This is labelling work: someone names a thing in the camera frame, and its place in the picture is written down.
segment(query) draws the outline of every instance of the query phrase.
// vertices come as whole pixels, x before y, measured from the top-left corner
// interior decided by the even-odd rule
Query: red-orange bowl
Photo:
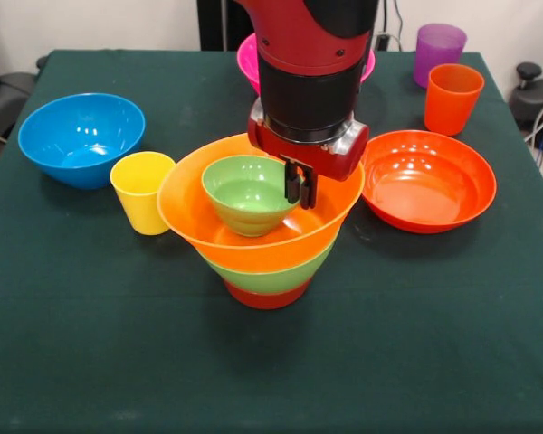
[[[362,197],[398,229],[437,233],[462,226],[492,204],[497,180],[491,166],[459,140],[404,130],[371,139],[362,158]]]
[[[310,284],[310,280],[289,291],[284,291],[279,294],[257,294],[255,292],[249,292],[238,288],[226,280],[224,280],[224,284],[232,297],[240,303],[254,309],[273,310],[286,307],[303,296]]]

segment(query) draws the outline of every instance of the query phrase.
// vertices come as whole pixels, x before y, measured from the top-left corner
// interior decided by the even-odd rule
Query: white wall
[[[389,4],[388,30],[395,32],[392,0]],[[465,50],[483,54],[506,96],[517,84],[517,63],[530,60],[543,67],[543,0],[398,0],[398,4],[405,19],[405,50],[414,50],[416,31],[423,24],[458,25],[469,35]],[[2,73],[35,71],[36,59],[53,48],[198,50],[195,0],[0,0]]]
[[[0,0],[0,73],[54,48],[199,50],[196,1]]]
[[[392,0],[388,3],[388,31],[395,33],[398,21]],[[534,61],[543,68],[543,0],[398,0],[398,6],[405,21],[405,51],[415,49],[421,25],[461,27],[469,37],[465,51],[481,52],[506,98],[518,84],[518,63]],[[382,10],[376,28],[382,29]],[[394,42],[389,50],[395,50]]]

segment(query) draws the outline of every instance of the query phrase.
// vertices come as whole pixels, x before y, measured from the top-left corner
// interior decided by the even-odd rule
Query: blue bowl
[[[81,189],[110,184],[110,170],[140,147],[145,115],[128,99],[84,93],[56,99],[22,124],[23,154],[52,178]]]

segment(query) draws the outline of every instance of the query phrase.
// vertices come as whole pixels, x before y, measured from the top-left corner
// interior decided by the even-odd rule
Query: green bowl
[[[266,156],[228,156],[204,170],[202,183],[215,212],[232,231],[261,237],[298,206],[284,197],[284,167]]]
[[[203,258],[209,266],[226,282],[243,291],[254,294],[270,295],[290,291],[310,280],[328,257],[336,239],[318,256],[291,269],[283,269],[272,273],[244,273],[225,269]]]

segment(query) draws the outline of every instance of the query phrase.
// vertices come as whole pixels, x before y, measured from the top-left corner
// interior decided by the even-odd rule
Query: purple cup
[[[449,24],[427,24],[418,29],[414,57],[414,81],[428,87],[432,68],[444,63],[458,63],[467,43],[467,34]]]

